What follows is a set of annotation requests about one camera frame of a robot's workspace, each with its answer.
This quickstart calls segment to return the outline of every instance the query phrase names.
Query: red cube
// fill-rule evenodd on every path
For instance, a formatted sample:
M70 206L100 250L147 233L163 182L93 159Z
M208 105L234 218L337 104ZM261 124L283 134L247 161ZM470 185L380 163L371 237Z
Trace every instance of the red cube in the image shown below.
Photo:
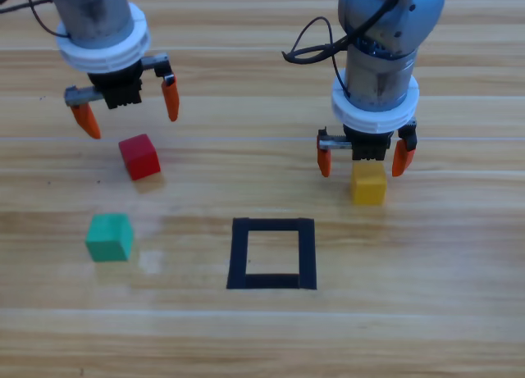
M118 144L126 169L132 180L142 179L161 171L157 151L146 134L123 140Z

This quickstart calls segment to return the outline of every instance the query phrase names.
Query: wood grain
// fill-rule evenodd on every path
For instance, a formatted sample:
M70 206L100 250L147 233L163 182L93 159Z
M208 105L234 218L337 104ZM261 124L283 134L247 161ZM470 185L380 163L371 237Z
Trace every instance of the wood grain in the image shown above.
M330 63L281 57L315 16L342 34L337 0L131 1L180 119L146 75L140 105L93 105L100 141L62 101L86 76L29 11L0 18L0 376L525 376L525 0L447 0L414 72L418 153L384 207L351 205L348 153L319 174L317 129L341 132ZM162 174L131 183L117 143L141 133ZM130 261L94 264L90 218L114 211ZM319 290L226 290L236 216L314 218ZM250 241L251 271L296 269L296 238Z

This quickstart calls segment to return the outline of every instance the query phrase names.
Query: yellow cube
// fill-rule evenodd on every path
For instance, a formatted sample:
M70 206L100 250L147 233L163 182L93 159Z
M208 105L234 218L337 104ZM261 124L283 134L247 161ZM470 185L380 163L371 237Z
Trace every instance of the yellow cube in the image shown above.
M351 182L354 204L381 206L386 197L386 173L382 162L354 162Z

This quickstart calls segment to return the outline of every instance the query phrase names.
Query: metal cylinder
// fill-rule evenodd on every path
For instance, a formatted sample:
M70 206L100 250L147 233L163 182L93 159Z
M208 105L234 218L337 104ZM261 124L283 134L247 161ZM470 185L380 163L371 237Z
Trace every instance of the metal cylinder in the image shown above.
M82 48L108 48L134 28L127 0L53 0L71 42Z
M369 112L398 107L406 98L417 52L388 59L349 46L345 83L350 103Z

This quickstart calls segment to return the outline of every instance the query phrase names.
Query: green cube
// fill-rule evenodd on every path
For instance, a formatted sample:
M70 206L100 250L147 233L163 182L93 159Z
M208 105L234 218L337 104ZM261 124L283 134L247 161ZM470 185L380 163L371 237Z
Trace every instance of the green cube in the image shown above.
M85 245L95 262L127 261L133 244L133 228L126 214L93 217Z

